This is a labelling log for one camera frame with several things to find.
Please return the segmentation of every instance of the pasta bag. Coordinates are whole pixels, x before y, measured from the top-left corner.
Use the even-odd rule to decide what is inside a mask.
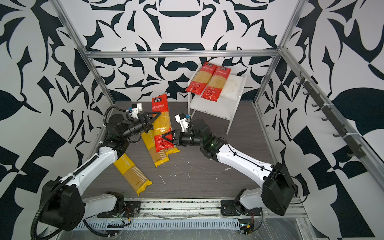
[[[136,191],[137,195],[144,191],[148,185],[152,184],[127,154],[124,153],[113,164]]]
[[[160,166],[163,163],[168,162],[169,161],[168,155],[172,153],[180,152],[180,150],[177,149],[177,147],[162,149],[159,152],[156,152],[155,135],[153,133],[153,130],[148,131],[148,133],[143,132],[141,134],[141,138],[143,139],[145,146],[147,147],[148,152],[156,167]]]
[[[216,68],[217,68],[217,65],[205,62],[204,65],[201,67],[200,71],[198,71],[194,76],[194,78],[192,79],[186,91],[200,95],[203,92],[209,80],[211,79]]]
[[[153,123],[156,152],[159,152],[162,149],[174,147],[173,143],[170,143],[161,137],[164,133],[172,131],[166,93],[152,99],[152,111],[161,112],[161,115]],[[171,135],[166,136],[166,138],[172,141]]]
[[[230,72],[231,72],[230,68],[226,68],[222,66],[217,67],[216,71],[214,72],[211,80],[207,85],[207,88],[205,89],[201,97],[217,102],[217,99],[219,98],[220,93],[223,90],[223,87],[229,77]]]

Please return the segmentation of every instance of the hook rack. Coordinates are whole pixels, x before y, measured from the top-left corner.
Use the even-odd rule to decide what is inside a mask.
[[[302,78],[300,84],[303,84],[304,88],[307,90],[304,95],[310,95],[316,104],[312,104],[313,107],[319,107],[324,113],[326,118],[321,118],[323,121],[330,121],[333,127],[336,129],[337,134],[333,134],[334,137],[342,137],[343,140],[347,143],[349,148],[352,151],[352,154],[349,154],[349,157],[356,156],[357,158],[362,158],[366,156],[365,152],[361,149],[362,145],[358,144],[356,138],[353,135],[358,134],[357,132],[348,132],[345,128],[345,124],[341,123],[335,114],[335,107],[333,103],[327,103],[326,100],[321,96],[320,91],[317,90],[316,85],[312,79]]]

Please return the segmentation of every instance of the red spaghetti package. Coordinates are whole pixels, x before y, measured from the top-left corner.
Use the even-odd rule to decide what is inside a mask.
[[[216,71],[212,76],[212,79],[209,81],[207,88],[205,89],[201,97],[217,102],[217,99],[219,98],[220,93],[223,90],[223,87],[229,77],[230,72],[230,68],[221,66],[217,67]]]
[[[200,71],[198,71],[198,73],[196,73],[196,75],[192,79],[186,91],[200,95],[209,80],[211,79],[212,74],[215,72],[216,68],[216,65],[205,62],[204,65],[201,67]]]
[[[156,152],[160,152],[163,149],[173,147],[172,143],[162,139],[161,137],[164,133],[172,131],[170,126],[167,94],[152,98],[152,111],[161,112],[161,115],[153,123]],[[172,140],[171,135],[168,135],[166,138]]]

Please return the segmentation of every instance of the aluminum frame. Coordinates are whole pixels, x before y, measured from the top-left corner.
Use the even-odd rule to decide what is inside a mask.
[[[269,81],[271,80],[272,73],[275,70],[278,62],[280,61],[279,50],[282,47],[285,47],[285,45],[288,43],[288,41],[292,35],[293,30],[295,29],[297,23],[299,22],[300,15],[304,9],[305,3],[307,3],[307,2],[308,2],[308,0],[298,0],[297,1],[297,4],[295,6],[295,10],[293,11],[293,14],[289,20],[289,23],[288,23],[288,25],[285,28],[285,31],[283,33],[283,37],[281,38],[279,46],[277,47],[277,55],[273,58],[272,63],[269,65],[267,73],[265,74],[265,76],[262,80],[262,84],[260,85],[260,88],[257,91],[256,96],[253,100],[253,102],[255,104],[258,103],[258,101],[260,100],[260,96],[265,91],[266,86],[268,85]]]
[[[266,145],[267,145],[269,152],[271,154],[271,157],[272,157],[273,164],[276,164],[278,162],[277,156],[275,154],[275,149],[273,148],[272,141],[269,137],[268,131],[265,127],[264,120],[263,120],[263,114],[261,113],[260,107],[258,105],[255,105],[254,103],[252,103],[252,104],[253,104],[253,107],[255,108],[256,116],[257,116],[257,119],[259,120],[260,128],[262,129]]]
[[[287,62],[288,66],[292,69],[295,75],[300,79],[300,74],[305,79],[311,79],[310,75],[305,71],[305,69],[295,60],[292,54],[286,48],[281,48],[279,54]],[[341,124],[345,125],[345,130],[348,133],[352,133],[350,136],[358,143],[361,144],[361,149],[365,152],[366,156],[360,158],[361,163],[371,174],[373,179],[377,182],[380,188],[384,191],[384,162],[379,158],[375,151],[369,146],[369,144],[363,139],[363,137],[358,133],[358,131],[349,123],[349,121],[341,114],[337,107],[332,103],[332,101],[327,97],[327,95],[321,90],[321,88],[314,82],[309,81],[310,86],[319,94],[322,100],[326,104],[332,104],[332,112],[337,117],[338,121]]]
[[[55,10],[60,22],[64,26],[64,28],[67,30],[69,36],[71,37],[71,40],[75,44],[75,47],[80,53],[80,56],[84,60],[86,66],[90,70],[90,72],[93,74],[96,82],[101,88],[101,91],[103,92],[104,96],[108,99],[109,103],[111,105],[115,104],[115,100],[113,99],[111,92],[105,85],[105,82],[103,78],[100,76],[99,72],[97,71],[96,67],[92,63],[92,60],[90,60],[84,51],[84,45],[82,41],[79,38],[78,33],[76,32],[71,20],[68,17],[68,14],[65,12],[63,5],[61,4],[60,0],[49,0],[49,2],[52,4],[53,9]]]
[[[181,58],[181,57],[253,57],[276,56],[277,50],[188,50],[188,51],[86,51],[95,58]]]
[[[281,58],[281,56],[280,56],[279,53],[278,53],[278,55],[277,55],[276,57],[273,57],[272,62],[271,62],[271,64],[269,65],[266,74],[264,75],[264,78],[263,78],[263,80],[262,80],[262,84],[260,85],[260,88],[259,88],[259,90],[257,91],[255,98],[253,99],[253,102],[254,102],[255,104],[257,104],[257,103],[259,102],[260,97],[263,95],[263,93],[264,93],[264,91],[265,91],[265,89],[266,89],[266,87],[267,87],[269,81],[271,80],[272,73],[273,73],[273,71],[274,71],[275,68],[277,67],[277,64],[278,64],[279,61],[280,61],[280,58]]]

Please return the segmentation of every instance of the black motor housing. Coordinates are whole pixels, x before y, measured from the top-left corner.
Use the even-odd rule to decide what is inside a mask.
[[[292,177],[289,176],[287,167],[278,162],[273,168],[273,171],[265,179],[261,197],[266,207],[283,216],[297,187]]]

